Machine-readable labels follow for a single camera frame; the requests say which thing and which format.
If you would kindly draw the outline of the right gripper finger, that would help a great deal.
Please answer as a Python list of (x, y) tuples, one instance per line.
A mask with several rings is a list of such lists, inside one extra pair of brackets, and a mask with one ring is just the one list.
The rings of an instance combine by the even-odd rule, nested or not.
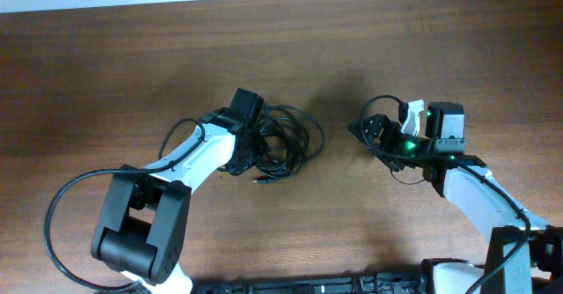
[(367, 124), (361, 124), (358, 121), (350, 122), (347, 125), (347, 130), (361, 143), (369, 145), (369, 129)]
[(374, 114), (362, 121), (362, 131), (366, 143), (374, 143), (383, 134), (390, 122), (385, 114)]

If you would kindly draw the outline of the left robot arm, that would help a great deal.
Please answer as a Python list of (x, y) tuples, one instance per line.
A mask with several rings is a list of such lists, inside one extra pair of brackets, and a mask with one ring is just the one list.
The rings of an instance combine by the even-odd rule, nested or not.
[(112, 177), (91, 241), (91, 256), (150, 293), (189, 293), (182, 271), (191, 196), (222, 168), (239, 175), (265, 149), (257, 129), (264, 100), (237, 89), (228, 107), (196, 122), (193, 134), (143, 169), (123, 165)]

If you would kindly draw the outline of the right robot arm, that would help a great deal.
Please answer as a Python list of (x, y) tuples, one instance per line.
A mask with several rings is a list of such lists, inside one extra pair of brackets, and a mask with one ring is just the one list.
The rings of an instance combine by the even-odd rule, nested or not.
[(487, 164), (465, 152), (464, 108), (458, 103), (398, 102), (398, 119), (359, 113), (347, 126), (391, 173), (420, 168), (424, 181), (458, 207), (488, 244), (483, 267), (426, 259), (415, 293), (560, 293), (562, 230), (495, 180)]

